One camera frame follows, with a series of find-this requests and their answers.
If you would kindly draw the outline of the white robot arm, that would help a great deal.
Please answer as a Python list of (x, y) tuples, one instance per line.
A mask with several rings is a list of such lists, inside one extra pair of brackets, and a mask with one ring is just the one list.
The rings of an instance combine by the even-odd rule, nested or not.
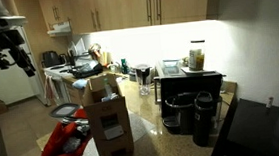
[(35, 74), (36, 69), (22, 47), (25, 41), (17, 30), (27, 23), (26, 17), (11, 15), (0, 0), (0, 70), (18, 65), (28, 77)]

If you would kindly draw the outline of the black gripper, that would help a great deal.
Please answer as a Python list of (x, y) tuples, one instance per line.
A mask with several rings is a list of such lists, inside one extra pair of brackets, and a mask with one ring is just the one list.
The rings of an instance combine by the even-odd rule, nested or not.
[(15, 62), (22, 64), (22, 69), (28, 77), (31, 77), (35, 74), (36, 70), (32, 63), (26, 60), (21, 44), (24, 44), (24, 39), (17, 29), (0, 32), (0, 48), (2, 50), (8, 49)]

